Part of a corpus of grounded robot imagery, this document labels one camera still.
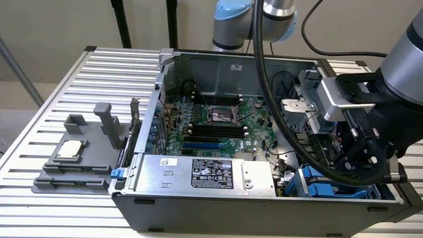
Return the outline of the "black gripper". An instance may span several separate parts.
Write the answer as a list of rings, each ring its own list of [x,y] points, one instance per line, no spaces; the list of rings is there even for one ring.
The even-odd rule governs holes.
[[[423,138],[423,107],[393,93],[380,72],[341,74],[334,82],[353,104],[341,110],[349,130],[341,132],[334,167],[354,183],[405,182],[397,159]]]

